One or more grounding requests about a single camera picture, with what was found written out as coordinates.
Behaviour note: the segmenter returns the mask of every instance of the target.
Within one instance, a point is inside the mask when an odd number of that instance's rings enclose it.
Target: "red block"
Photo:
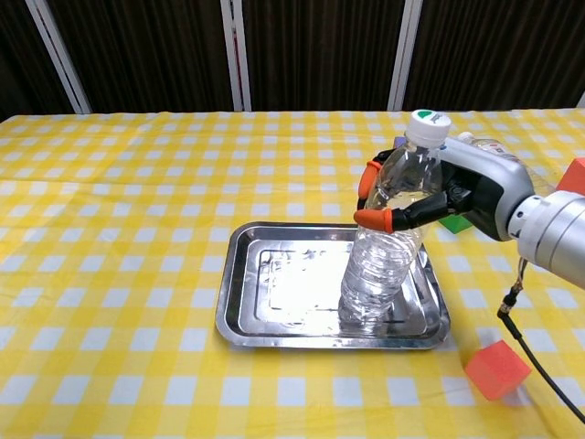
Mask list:
[[[563,178],[558,182],[557,190],[585,195],[585,158],[573,160]]]
[[[513,391],[530,374],[528,365],[504,342],[479,350],[465,373],[487,400],[497,400]]]

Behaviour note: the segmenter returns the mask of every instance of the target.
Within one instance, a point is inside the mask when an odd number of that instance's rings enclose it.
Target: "table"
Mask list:
[[[456,112],[553,184],[585,111]],[[583,435],[533,372],[488,402],[463,365],[503,337],[516,245],[434,225],[452,317],[429,352],[231,348],[214,328],[230,233],[349,222],[365,162],[404,112],[18,116],[0,124],[0,433],[188,437]],[[585,294],[529,269],[513,311],[585,406]]]

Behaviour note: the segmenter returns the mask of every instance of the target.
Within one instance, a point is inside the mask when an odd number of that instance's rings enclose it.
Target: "plastic water bottle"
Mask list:
[[[512,160],[513,162],[517,162],[522,165],[532,180],[532,186],[534,186],[535,193],[540,197],[547,197],[555,191],[555,189],[547,182],[547,180],[537,174],[534,169],[532,169],[530,166],[527,166],[527,164],[518,157],[506,150],[501,142],[495,139],[488,139],[483,137],[476,138],[473,134],[467,131],[459,134],[457,139],[465,142],[468,145],[476,146],[480,149],[483,149],[484,151],[487,151],[488,153],[500,155],[503,158]]]
[[[451,127],[445,114],[417,110],[410,115],[407,142],[388,158],[370,190],[367,209],[406,208],[441,191],[437,150]],[[416,257],[424,228],[392,234],[359,227],[341,283],[342,321],[384,321]]]

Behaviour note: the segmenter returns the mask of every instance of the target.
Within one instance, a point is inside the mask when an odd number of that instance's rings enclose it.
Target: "wire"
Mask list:
[[[544,368],[540,365],[537,358],[532,353],[532,350],[530,350],[526,341],[524,341],[524,339],[522,338],[522,334],[516,328],[516,325],[512,321],[512,317],[510,317],[510,315],[508,315],[508,314],[505,314],[503,316],[500,316],[500,318],[504,321],[505,327],[507,327],[510,330],[510,332],[512,332],[512,335],[514,336],[514,338],[516,340],[518,340],[518,343],[520,343],[520,346],[522,347],[522,349],[524,350],[524,352],[526,353],[526,355],[530,359],[530,362],[538,370],[538,373],[540,373],[540,376],[542,376],[542,378],[544,378],[544,380],[552,388],[552,390],[555,391],[555,393],[558,395],[558,397],[565,404],[567,404],[567,407],[569,407],[569,409],[573,412],[573,414],[575,414],[575,416],[577,416],[582,423],[585,423],[585,414],[583,414],[583,412],[580,411],[575,404],[573,404],[573,402],[569,399],[569,397],[560,389],[560,387],[557,385],[557,383],[555,381],[553,381],[552,378],[550,378],[550,375],[548,375],[547,372],[544,370]]]

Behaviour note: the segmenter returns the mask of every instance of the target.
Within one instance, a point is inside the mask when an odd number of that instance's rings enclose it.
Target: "stainless steel tray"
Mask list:
[[[340,284],[356,226],[252,222],[229,240],[216,325],[235,345],[428,349],[450,319],[424,247],[391,316],[368,327],[340,322]]]

